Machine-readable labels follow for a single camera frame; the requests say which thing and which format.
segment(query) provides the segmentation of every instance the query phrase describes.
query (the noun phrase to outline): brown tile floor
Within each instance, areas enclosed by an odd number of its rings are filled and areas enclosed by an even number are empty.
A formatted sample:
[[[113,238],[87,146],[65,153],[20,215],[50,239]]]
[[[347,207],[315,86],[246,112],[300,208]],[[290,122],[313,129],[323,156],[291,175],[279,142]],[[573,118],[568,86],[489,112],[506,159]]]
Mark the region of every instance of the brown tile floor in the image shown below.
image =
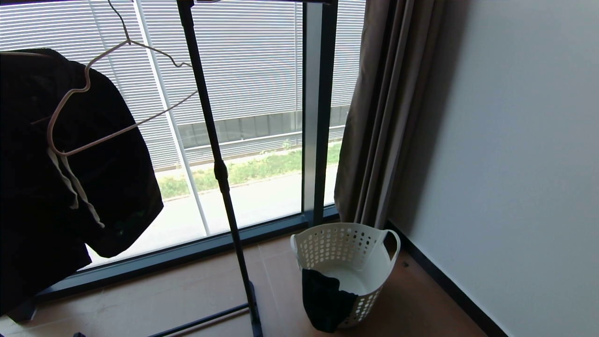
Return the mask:
[[[281,237],[245,249],[262,328],[270,336],[330,336],[314,330],[301,301],[301,274]],[[38,307],[21,326],[0,318],[6,337],[147,336],[245,302],[234,254]],[[251,336],[249,314],[178,336]],[[337,336],[484,336],[455,302],[401,253],[369,316]]]

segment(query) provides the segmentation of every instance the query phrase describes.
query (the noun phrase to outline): black garment on basket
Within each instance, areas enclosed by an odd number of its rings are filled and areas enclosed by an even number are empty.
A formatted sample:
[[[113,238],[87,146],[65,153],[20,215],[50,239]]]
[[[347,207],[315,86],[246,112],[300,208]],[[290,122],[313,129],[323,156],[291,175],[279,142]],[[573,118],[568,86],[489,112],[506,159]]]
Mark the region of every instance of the black garment on basket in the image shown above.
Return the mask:
[[[333,333],[351,314],[358,295],[339,290],[339,280],[316,270],[302,269],[302,299],[312,326]]]
[[[50,49],[19,51],[49,55],[53,63],[12,68],[2,61],[0,314],[89,264],[84,242],[104,257],[129,248],[163,207],[146,144],[134,129],[68,157],[105,228],[81,199],[70,208],[74,195],[47,155],[46,128],[64,94],[85,86],[85,66]],[[54,141],[62,151],[135,123],[107,77],[90,70],[90,79],[89,91],[71,96],[58,117]]]

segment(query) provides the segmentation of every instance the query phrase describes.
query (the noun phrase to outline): corrugated metal wall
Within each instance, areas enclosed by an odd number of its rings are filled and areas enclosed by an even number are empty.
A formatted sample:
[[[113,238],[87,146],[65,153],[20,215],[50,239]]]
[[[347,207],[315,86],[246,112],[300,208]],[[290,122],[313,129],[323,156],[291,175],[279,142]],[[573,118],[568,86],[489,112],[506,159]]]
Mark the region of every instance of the corrugated metal wall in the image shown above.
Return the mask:
[[[153,45],[177,62],[189,55],[173,1],[141,0]],[[113,0],[131,38],[142,41],[140,23],[129,0]],[[340,0],[335,46],[332,106],[347,106],[358,75],[359,42],[365,0]],[[225,0],[193,9],[198,47],[216,120],[301,110],[302,8],[294,2]],[[107,1],[69,1],[0,7],[0,49],[48,47],[86,63],[124,40],[120,22]],[[175,68],[158,56],[166,96],[175,103],[195,90],[190,68]],[[162,110],[146,51],[123,47],[95,69],[119,88],[135,119]],[[199,99],[174,111],[179,125],[203,122]],[[155,169],[178,163],[165,117],[140,126]],[[338,138],[343,128],[333,128]],[[301,144],[301,134],[287,133],[222,145],[224,156],[242,155]],[[190,162],[209,160],[206,146],[185,150]]]

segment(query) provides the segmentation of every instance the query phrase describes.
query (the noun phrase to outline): floor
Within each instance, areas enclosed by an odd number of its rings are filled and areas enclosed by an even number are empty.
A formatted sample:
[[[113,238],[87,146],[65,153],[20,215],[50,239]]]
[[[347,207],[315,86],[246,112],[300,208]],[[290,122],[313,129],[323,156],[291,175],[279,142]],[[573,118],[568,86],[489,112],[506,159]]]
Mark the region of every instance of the floor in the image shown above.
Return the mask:
[[[245,249],[264,336],[330,336],[312,328],[300,272],[284,236]],[[245,302],[234,254],[187,264],[77,297],[45,303],[27,324],[0,318],[6,337],[147,336]],[[176,336],[251,336],[249,314]],[[369,316],[335,336],[484,336],[405,252]]]
[[[337,165],[326,168],[327,178],[333,177],[333,179],[325,179],[325,204],[333,202],[336,175]],[[239,227],[299,213],[301,172],[232,186],[231,198]],[[228,231],[229,222],[220,191],[215,189],[200,193],[199,199],[208,231],[211,234]],[[205,230],[194,198],[189,195],[165,201],[162,212],[126,251],[112,258],[104,258],[88,249],[92,258],[92,264],[88,267],[179,245],[204,236]]]

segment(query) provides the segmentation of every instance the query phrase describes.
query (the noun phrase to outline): grass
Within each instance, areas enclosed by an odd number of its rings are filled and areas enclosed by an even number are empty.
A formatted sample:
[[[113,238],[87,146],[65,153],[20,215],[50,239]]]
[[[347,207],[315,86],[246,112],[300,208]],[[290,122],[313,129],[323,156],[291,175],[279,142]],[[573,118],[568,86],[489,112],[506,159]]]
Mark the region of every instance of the grass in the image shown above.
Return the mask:
[[[339,162],[340,150],[341,143],[329,145],[326,158],[327,165]],[[300,172],[301,149],[291,150],[285,154],[271,154],[242,163],[228,164],[227,169],[229,171],[229,184],[231,185]],[[208,191],[210,189],[218,188],[219,186],[214,178],[214,171],[212,168],[207,170],[194,170],[192,171],[192,175],[198,192]],[[162,177],[158,179],[158,185],[160,186],[162,198],[172,198],[189,194],[187,182],[183,176]]]

